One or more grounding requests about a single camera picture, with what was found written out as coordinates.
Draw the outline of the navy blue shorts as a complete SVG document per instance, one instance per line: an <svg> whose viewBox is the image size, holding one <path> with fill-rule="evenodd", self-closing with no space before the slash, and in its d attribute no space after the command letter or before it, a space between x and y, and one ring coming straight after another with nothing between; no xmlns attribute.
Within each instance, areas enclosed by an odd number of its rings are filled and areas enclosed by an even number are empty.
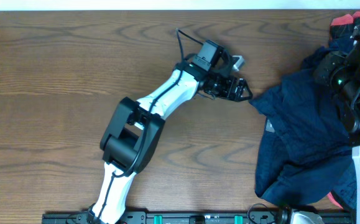
<svg viewBox="0 0 360 224"><path fill-rule="evenodd" d="M274 205L321 200L352 162L348 133L331 92L312 73L304 69L287 75L250 102L266 117L255 193Z"/></svg>

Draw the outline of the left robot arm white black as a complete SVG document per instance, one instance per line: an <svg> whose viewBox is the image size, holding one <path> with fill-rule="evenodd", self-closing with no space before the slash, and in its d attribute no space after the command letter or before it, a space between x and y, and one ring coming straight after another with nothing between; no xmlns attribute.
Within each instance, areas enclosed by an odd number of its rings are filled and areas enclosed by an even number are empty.
<svg viewBox="0 0 360 224"><path fill-rule="evenodd" d="M181 104L199 91L235 102L253 97L247 81L232 75L233 70L239 69L181 62L151 94L136 101L125 97L119 102L100 142L104 180L98 201L90 210L90 223L116 223L120 219L135 175L150 162L166 119Z"/></svg>

